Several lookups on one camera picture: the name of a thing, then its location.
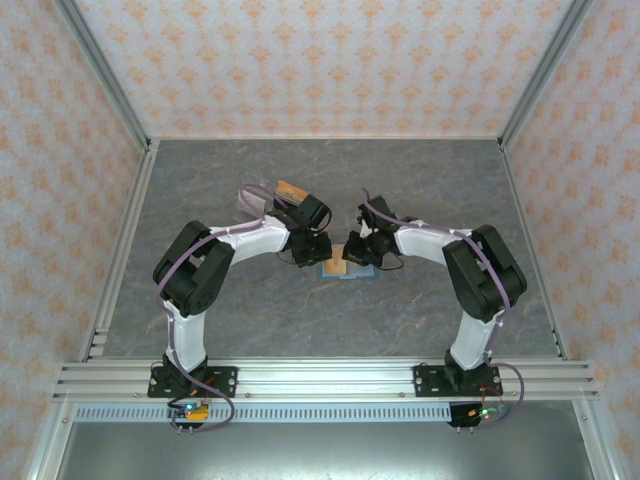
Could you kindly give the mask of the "orange card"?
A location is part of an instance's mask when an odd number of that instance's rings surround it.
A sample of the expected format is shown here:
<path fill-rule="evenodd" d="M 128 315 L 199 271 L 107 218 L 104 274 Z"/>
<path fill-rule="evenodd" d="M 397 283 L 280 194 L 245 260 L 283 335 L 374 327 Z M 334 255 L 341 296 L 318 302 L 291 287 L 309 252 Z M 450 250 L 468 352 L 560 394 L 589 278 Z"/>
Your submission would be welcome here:
<path fill-rule="evenodd" d="M 331 257 L 322 264 L 322 275 L 324 277 L 344 277 L 348 273 L 348 263 L 343 258 L 343 245 L 332 247 Z"/>

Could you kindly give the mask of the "teal card holder wallet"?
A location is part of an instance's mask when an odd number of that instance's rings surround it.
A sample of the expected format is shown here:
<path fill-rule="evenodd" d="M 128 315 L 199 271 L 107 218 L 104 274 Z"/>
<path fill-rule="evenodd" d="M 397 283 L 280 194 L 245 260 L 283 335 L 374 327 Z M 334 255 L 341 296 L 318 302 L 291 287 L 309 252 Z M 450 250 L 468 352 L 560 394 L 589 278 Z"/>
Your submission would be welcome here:
<path fill-rule="evenodd" d="M 375 278 L 376 277 L 376 272 L 373 266 L 361 266 L 361 265 L 357 265 L 351 262 L 348 262 L 348 273 L 346 276 L 344 277 L 324 277 L 322 275 L 322 264 L 324 262 L 321 262 L 318 270 L 319 270 L 319 276 L 321 278 L 326 278 L 326 279 L 338 279 L 338 280 L 357 280 L 357 279 L 370 279 L 370 278 Z"/>

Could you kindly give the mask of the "gold VIP card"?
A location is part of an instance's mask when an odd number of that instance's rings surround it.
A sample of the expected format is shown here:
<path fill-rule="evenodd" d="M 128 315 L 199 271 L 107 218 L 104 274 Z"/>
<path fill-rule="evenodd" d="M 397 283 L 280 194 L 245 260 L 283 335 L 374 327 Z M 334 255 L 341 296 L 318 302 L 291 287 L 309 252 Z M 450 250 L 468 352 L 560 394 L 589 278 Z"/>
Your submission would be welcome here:
<path fill-rule="evenodd" d="M 279 197 L 281 197 L 281 198 L 283 198 L 283 199 L 285 199 L 285 200 L 287 200 L 289 202 L 297 203 L 297 204 L 302 203 L 306 199 L 306 197 L 308 196 L 308 192 L 307 191 L 305 191 L 305 190 L 303 190 L 303 189 L 301 189 L 299 187 L 296 187 L 296 186 L 294 186 L 294 185 L 292 185 L 292 184 L 290 184 L 290 183 L 288 183 L 286 181 L 283 181 L 283 180 L 279 180 L 277 182 L 275 193 Z"/>

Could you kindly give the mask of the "white cherry blossom card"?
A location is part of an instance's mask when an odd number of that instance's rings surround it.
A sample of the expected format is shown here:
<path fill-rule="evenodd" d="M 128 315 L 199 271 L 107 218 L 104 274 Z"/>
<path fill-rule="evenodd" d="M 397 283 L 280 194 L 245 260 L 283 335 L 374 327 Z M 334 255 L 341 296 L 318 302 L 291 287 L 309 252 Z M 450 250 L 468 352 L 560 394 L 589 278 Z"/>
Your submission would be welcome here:
<path fill-rule="evenodd" d="M 266 214 L 273 207 L 272 198 L 261 190 L 246 189 L 238 193 L 237 208 L 254 217 Z"/>

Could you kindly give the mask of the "controller board with LEDs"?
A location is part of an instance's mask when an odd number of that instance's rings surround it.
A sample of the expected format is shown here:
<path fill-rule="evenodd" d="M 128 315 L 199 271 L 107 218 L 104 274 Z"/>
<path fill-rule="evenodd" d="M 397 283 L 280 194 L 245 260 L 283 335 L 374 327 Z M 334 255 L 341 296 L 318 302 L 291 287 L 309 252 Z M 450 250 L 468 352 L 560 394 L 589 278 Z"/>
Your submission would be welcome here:
<path fill-rule="evenodd" d="M 456 402 L 450 405 L 448 425 L 454 429 L 475 429 L 483 422 L 504 417 L 509 409 L 506 404 L 483 405 L 479 402 Z"/>
<path fill-rule="evenodd" d="M 167 407 L 169 419 L 178 425 L 199 426 L 209 418 L 209 407 L 203 401 L 174 399 Z"/>

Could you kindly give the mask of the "grey metal panel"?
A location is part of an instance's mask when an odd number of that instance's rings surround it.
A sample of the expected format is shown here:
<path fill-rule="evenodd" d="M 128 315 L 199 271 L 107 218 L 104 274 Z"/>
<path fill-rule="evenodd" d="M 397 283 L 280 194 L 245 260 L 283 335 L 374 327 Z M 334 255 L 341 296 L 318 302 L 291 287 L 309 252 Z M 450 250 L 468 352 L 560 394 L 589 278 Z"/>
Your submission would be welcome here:
<path fill-rule="evenodd" d="M 80 423 L 56 480 L 594 480 L 580 434 L 507 424 L 236 424 L 179 435 L 166 424 Z"/>

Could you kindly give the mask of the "aluminium mounting rail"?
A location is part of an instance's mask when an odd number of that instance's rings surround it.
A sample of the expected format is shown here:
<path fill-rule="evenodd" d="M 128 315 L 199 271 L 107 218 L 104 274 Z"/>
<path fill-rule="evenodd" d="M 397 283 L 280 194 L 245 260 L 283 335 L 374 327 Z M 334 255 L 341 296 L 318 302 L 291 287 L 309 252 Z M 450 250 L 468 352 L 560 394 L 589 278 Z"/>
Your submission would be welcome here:
<path fill-rule="evenodd" d="M 414 402 L 411 357 L 236 358 L 238 402 Z M 500 366 L 502 397 L 526 400 L 598 400 L 604 392 L 586 361 L 554 357 L 506 358 Z M 149 358 L 92 358 L 66 363 L 54 387 L 56 401 L 142 402 Z"/>

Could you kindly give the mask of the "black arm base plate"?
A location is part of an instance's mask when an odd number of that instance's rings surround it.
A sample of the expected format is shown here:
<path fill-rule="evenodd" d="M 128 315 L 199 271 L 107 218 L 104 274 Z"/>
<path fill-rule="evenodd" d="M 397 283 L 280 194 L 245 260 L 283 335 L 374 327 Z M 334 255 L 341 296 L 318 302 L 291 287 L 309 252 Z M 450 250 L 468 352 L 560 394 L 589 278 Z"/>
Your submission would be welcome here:
<path fill-rule="evenodd" d="M 233 398 L 237 384 L 238 369 L 232 366 L 201 366 L 190 375 L 196 380 L 211 388 L 215 388 Z M 151 368 L 151 377 L 147 388 L 147 396 L 150 398 L 174 399 L 186 397 L 195 391 L 196 398 L 204 398 L 210 392 L 198 387 L 188 380 L 172 364 L 169 366 L 154 365 Z"/>
<path fill-rule="evenodd" d="M 461 370 L 451 365 L 413 367 L 413 386 L 417 397 L 479 397 L 483 394 L 503 394 L 497 367 L 481 365 L 473 370 Z"/>

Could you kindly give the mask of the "aluminium side rail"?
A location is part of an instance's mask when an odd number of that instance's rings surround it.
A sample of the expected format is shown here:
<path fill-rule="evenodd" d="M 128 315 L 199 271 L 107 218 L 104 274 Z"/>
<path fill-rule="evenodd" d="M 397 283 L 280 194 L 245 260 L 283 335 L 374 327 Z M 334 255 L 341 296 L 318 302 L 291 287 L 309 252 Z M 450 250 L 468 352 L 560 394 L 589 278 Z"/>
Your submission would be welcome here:
<path fill-rule="evenodd" d="M 546 283 L 546 277 L 544 275 L 544 272 L 542 271 L 540 262 L 538 260 L 538 256 L 535 249 L 535 242 L 529 228 L 529 223 L 525 213 L 524 204 L 521 200 L 521 196 L 517 189 L 515 174 L 509 163 L 507 151 L 504 148 L 500 148 L 500 154 L 501 154 L 501 160 L 504 165 L 504 169 L 508 178 L 509 186 L 512 191 L 512 195 L 513 195 L 516 209 L 519 215 L 519 219 L 523 228 L 527 249 L 528 249 L 532 266 L 535 272 L 536 282 L 539 287 L 541 298 L 545 306 L 545 311 L 550 324 L 550 329 L 554 338 L 558 356 L 563 361 L 567 361 L 571 359 L 570 348 L 568 346 L 566 335 L 565 335 L 565 332 L 563 331 L 562 324 L 558 316 L 557 307 L 553 299 L 551 298 L 550 290 Z"/>
<path fill-rule="evenodd" d="M 160 140 L 152 138 L 142 150 L 126 208 L 121 218 L 111 263 L 80 349 L 79 360 L 82 363 L 87 362 L 91 357 L 95 335 L 98 332 L 109 330 L 159 145 Z"/>

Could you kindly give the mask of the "aluminium frame post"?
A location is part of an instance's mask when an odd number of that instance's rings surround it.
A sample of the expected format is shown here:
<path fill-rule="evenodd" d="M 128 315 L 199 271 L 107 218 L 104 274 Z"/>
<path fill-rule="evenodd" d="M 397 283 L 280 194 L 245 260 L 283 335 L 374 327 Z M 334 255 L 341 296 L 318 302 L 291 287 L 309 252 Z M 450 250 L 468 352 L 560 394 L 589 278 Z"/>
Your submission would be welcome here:
<path fill-rule="evenodd" d="M 148 150 L 151 139 L 109 64 L 106 54 L 99 45 L 77 1 L 52 0 L 52 3 L 78 42 L 84 58 L 88 61 L 105 89 L 128 133 L 139 147 L 144 151 Z"/>
<path fill-rule="evenodd" d="M 552 35 L 522 94 L 510 114 L 503 132 L 497 137 L 501 152 L 514 142 L 545 89 L 562 56 L 580 29 L 595 0 L 571 0 L 569 8 Z"/>

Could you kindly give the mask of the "aluminium frame leg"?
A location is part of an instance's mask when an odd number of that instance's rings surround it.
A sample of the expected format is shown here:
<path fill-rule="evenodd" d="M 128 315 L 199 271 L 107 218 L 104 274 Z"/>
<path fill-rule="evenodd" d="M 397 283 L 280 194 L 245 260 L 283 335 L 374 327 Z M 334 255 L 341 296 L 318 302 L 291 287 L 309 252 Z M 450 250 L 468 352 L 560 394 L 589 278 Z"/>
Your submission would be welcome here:
<path fill-rule="evenodd" d="M 613 427 L 600 400 L 572 402 L 594 480 L 628 480 Z"/>
<path fill-rule="evenodd" d="M 75 402 L 54 403 L 46 417 L 26 480 L 56 480 L 77 410 Z"/>

